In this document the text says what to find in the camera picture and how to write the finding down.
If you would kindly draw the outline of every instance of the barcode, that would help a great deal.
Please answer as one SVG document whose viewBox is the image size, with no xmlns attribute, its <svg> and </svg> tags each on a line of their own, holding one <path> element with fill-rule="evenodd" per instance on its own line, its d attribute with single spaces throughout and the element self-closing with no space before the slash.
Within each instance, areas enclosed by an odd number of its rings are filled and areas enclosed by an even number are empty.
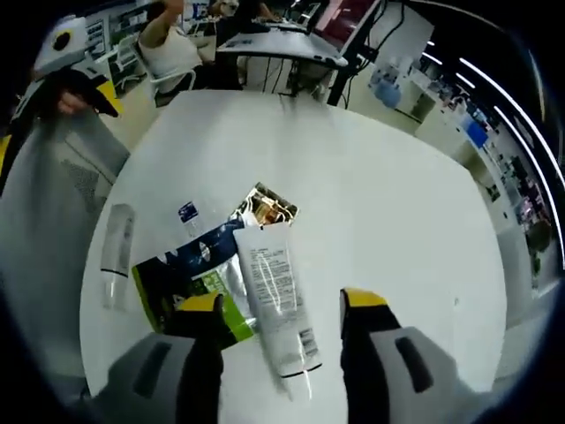
<svg viewBox="0 0 565 424">
<path fill-rule="evenodd" d="M 298 333 L 300 336 L 300 342 L 302 342 L 302 346 L 304 346 L 304 352 L 306 356 L 314 356 L 318 353 L 318 346 L 316 345 L 316 341 L 314 340 L 314 332 L 312 329 L 305 329 L 304 331 L 300 331 Z"/>
</svg>

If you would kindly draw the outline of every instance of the white round table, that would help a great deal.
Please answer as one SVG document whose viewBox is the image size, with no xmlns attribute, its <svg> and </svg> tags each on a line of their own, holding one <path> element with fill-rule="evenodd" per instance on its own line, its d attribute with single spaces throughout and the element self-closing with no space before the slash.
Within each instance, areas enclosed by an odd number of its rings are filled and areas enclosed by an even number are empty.
<svg viewBox="0 0 565 424">
<path fill-rule="evenodd" d="M 204 199 L 227 217 L 257 182 L 300 208 L 291 228 L 294 266 L 324 365 L 310 374 L 312 399 L 290 402 L 277 392 L 256 337 L 223 351 L 222 422 L 346 422 L 345 286 L 384 296 L 404 327 L 417 327 L 454 358 L 462 382 L 491 388 L 505 330 L 504 274 L 467 170 L 406 133 L 309 99 L 193 91 L 166 108 L 133 152 L 93 235 L 80 305 L 93 396 L 111 364 L 151 331 L 131 278 L 127 313 L 102 305 L 111 205 L 136 211 L 134 265 L 188 241 L 177 215 L 187 201 Z"/>
</svg>

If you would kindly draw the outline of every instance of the gold foil packet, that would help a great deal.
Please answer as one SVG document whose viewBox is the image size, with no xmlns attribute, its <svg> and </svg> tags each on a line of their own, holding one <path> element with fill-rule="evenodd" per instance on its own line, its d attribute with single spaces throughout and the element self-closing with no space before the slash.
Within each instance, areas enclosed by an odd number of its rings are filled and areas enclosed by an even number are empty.
<svg viewBox="0 0 565 424">
<path fill-rule="evenodd" d="M 245 196 L 230 219 L 240 218 L 245 226 L 270 225 L 271 223 L 292 223 L 297 217 L 298 207 L 286 201 L 277 193 L 257 183 Z"/>
</svg>

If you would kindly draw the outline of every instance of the ceiling light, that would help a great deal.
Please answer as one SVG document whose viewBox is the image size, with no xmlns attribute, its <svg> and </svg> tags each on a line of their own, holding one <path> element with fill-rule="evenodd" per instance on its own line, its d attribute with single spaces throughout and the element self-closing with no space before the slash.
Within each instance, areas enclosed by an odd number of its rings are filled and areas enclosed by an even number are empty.
<svg viewBox="0 0 565 424">
<path fill-rule="evenodd" d="M 555 160 L 555 156 L 551 151 L 551 148 L 549 148 L 549 145 L 547 144 L 546 139 L 544 138 L 543 135 L 541 135 L 541 132 L 539 131 L 538 127 L 535 126 L 535 124 L 533 123 L 533 121 L 530 119 L 530 117 L 528 115 L 526 115 L 526 112 L 524 111 L 524 109 L 522 109 L 522 107 L 516 102 L 516 100 L 514 100 L 512 97 L 510 97 L 510 95 L 504 90 L 504 88 L 502 88 L 501 86 L 499 86 L 496 81 L 494 81 L 491 77 L 489 77 L 488 75 L 486 75 L 484 72 L 482 72 L 477 66 L 475 66 L 474 64 L 470 63 L 469 61 L 463 59 L 462 57 L 459 58 L 459 61 L 462 64 L 465 64 L 467 66 L 469 66 L 473 71 L 475 71 L 478 75 L 480 75 L 481 77 L 483 77 L 487 82 L 489 82 L 494 88 L 496 88 L 505 98 L 506 100 L 508 100 L 510 102 L 510 104 L 512 106 L 514 106 L 514 108 L 518 111 L 518 113 L 520 114 L 520 116 L 524 119 L 524 121 L 526 121 L 526 123 L 528 124 L 528 126 L 531 128 L 531 130 L 534 132 L 534 134 L 536 134 L 536 136 L 539 139 L 539 142 L 541 143 L 541 146 L 544 148 L 544 150 L 546 151 L 547 155 L 549 156 L 549 161 L 551 162 L 551 164 L 554 166 L 555 168 L 555 172 L 557 173 L 557 177 L 559 178 L 559 180 L 561 181 L 561 184 L 563 185 L 563 189 L 565 190 L 565 179 L 563 179 L 563 174 L 561 173 L 561 170 L 559 169 L 559 164 L 557 163 L 557 161 Z"/>
<path fill-rule="evenodd" d="M 559 222 L 559 216 L 557 215 L 557 208 L 555 207 L 554 198 L 552 197 L 551 192 L 549 191 L 549 186 L 547 185 L 546 178 L 544 177 L 544 174 L 541 171 L 541 168 L 539 167 L 539 164 L 536 161 L 536 158 L 534 157 L 533 153 L 531 152 L 530 146 L 528 146 L 528 143 L 522 137 L 522 134 L 520 134 L 520 132 L 516 129 L 516 127 L 512 125 L 510 120 L 506 117 L 506 115 L 504 115 L 502 113 L 502 110 L 500 110 L 500 108 L 498 106 L 494 106 L 494 110 L 496 110 L 498 112 L 498 114 L 501 116 L 502 120 L 506 123 L 508 128 L 510 128 L 510 130 L 512 130 L 514 135 L 522 143 L 522 146 L 524 146 L 524 150 L 526 151 L 526 153 L 530 157 L 530 160 L 533 163 L 533 166 L 534 166 L 534 168 L 536 169 L 536 172 L 539 175 L 539 179 L 541 179 L 541 183 L 544 186 L 544 189 L 546 190 L 547 198 L 549 199 L 549 206 L 551 208 L 552 213 L 554 214 L 554 222 L 555 222 L 555 227 L 557 229 L 557 235 L 559 236 L 559 241 L 560 241 L 559 246 L 561 248 L 561 263 L 563 264 L 563 267 L 565 267 L 565 251 L 563 250 L 563 237 L 561 235 L 561 224 Z"/>
<path fill-rule="evenodd" d="M 427 57 L 430 60 L 433 60 L 436 64 L 443 64 L 443 62 L 440 59 L 436 59 L 435 57 L 433 57 L 432 55 L 428 55 L 427 53 L 422 53 L 422 56 Z"/>
<path fill-rule="evenodd" d="M 462 82 L 467 84 L 469 87 L 475 88 L 475 85 L 472 82 L 470 82 L 468 79 L 466 79 L 463 75 L 461 75 L 459 72 L 456 72 L 456 76 L 458 79 L 460 79 Z"/>
</svg>

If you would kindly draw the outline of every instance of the white shirt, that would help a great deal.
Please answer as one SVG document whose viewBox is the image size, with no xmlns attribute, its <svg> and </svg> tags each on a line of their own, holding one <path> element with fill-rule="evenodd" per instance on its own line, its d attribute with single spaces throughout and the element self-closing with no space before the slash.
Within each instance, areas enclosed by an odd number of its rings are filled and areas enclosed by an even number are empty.
<svg viewBox="0 0 565 424">
<path fill-rule="evenodd" d="M 179 28 L 169 28 L 169 34 L 162 46 L 151 49 L 139 43 L 139 49 L 147 61 L 149 71 L 156 77 L 162 78 L 171 73 L 179 71 L 190 71 L 202 60 L 198 55 L 198 50 L 192 41 L 186 37 Z M 161 93 L 168 93 L 173 90 L 184 75 L 171 78 L 159 84 Z"/>
</svg>

